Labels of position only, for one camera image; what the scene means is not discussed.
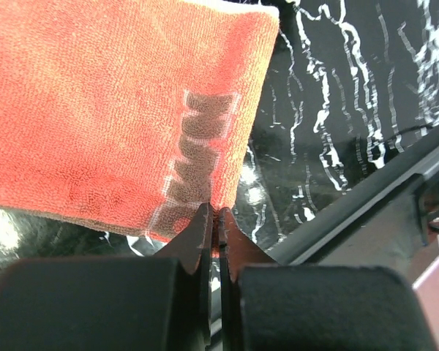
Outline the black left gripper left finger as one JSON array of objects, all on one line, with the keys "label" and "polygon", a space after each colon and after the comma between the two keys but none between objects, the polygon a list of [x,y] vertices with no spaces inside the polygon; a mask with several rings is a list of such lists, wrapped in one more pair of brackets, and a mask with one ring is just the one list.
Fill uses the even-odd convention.
[{"label": "black left gripper left finger", "polygon": [[0,276],[0,350],[204,350],[214,211],[150,257],[19,260]]}]

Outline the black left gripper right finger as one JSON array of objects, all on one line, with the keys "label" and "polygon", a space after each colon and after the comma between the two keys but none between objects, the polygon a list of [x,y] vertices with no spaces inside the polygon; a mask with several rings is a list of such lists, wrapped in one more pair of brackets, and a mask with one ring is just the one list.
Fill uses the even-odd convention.
[{"label": "black left gripper right finger", "polygon": [[436,350],[411,286],[378,266],[279,265],[218,215],[225,350]]}]

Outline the brown towel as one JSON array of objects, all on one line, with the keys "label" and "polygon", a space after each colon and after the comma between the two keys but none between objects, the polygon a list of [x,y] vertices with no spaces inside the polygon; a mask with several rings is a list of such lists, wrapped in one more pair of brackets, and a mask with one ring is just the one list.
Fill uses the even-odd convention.
[{"label": "brown towel", "polygon": [[279,11],[0,1],[0,208],[168,242],[233,207]]}]

